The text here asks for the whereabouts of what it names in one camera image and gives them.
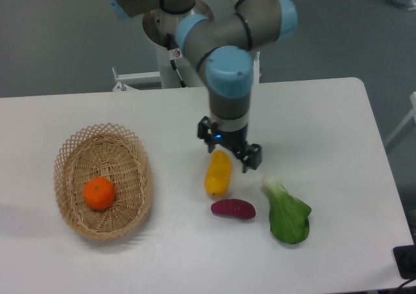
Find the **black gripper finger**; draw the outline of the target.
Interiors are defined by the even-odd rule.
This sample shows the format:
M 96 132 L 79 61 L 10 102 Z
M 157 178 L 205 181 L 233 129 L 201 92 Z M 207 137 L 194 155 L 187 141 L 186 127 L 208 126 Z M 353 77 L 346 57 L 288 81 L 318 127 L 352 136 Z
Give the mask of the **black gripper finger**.
M 207 145 L 208 153 L 211 154 L 217 144 L 218 124 L 208 116 L 204 116 L 198 123 L 197 137 Z
M 237 145 L 232 148 L 234 156 L 242 163 L 242 173 L 248 170 L 257 170 L 262 163 L 262 147 L 259 144 Z

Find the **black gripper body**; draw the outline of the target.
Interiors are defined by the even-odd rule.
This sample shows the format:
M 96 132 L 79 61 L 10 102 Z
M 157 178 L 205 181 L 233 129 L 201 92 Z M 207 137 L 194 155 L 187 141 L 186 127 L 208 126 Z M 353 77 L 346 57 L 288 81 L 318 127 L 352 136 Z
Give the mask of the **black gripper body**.
M 242 154 L 246 150 L 248 126 L 236 130 L 236 131 L 224 131 L 219 128 L 217 123 L 213 123 L 211 126 L 211 137 L 214 144 L 219 144 L 234 154 Z

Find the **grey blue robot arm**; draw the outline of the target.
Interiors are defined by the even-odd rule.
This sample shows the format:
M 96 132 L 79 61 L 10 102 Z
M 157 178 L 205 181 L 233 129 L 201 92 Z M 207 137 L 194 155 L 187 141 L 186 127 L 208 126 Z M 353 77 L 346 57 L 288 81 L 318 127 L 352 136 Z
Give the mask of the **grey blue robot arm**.
M 178 49 L 209 93 L 210 114 L 198 124 L 209 151 L 228 149 L 244 170 L 257 169 L 262 149 L 246 140 L 251 89 L 255 83 L 250 51 L 271 44 L 298 26 L 291 0 L 232 0 L 234 13 L 215 20 L 197 0 L 109 0 L 120 18 L 153 14 L 160 38 Z

